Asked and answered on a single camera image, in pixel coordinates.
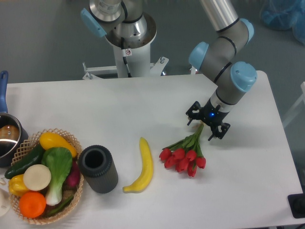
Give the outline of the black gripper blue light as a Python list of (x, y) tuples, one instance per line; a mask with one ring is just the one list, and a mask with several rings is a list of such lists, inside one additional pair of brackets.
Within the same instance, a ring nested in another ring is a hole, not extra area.
[(190, 125), (193, 120), (202, 120), (211, 129), (211, 136), (208, 141), (213, 138), (222, 139), (231, 125), (229, 123), (224, 123), (223, 119), (228, 115), (228, 113), (223, 113), (220, 111), (221, 106), (213, 106), (211, 100), (209, 99), (204, 107), (201, 107), (198, 101), (195, 101), (193, 105), (186, 111), (188, 117), (187, 125)]

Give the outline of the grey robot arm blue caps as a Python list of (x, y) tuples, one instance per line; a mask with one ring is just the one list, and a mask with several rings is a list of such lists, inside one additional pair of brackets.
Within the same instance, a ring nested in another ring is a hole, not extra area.
[[(187, 111), (190, 121), (207, 124), (212, 138), (223, 138), (230, 128), (224, 118), (257, 79), (255, 68), (231, 59), (252, 39), (253, 25), (238, 17), (228, 0), (201, 2), (218, 34), (212, 43), (199, 43), (189, 56), (192, 67), (216, 84), (217, 89), (204, 106), (194, 103)], [(91, 0), (81, 10), (85, 26), (112, 45), (120, 78), (152, 74), (150, 45), (156, 36), (153, 18), (142, 9), (140, 0)]]

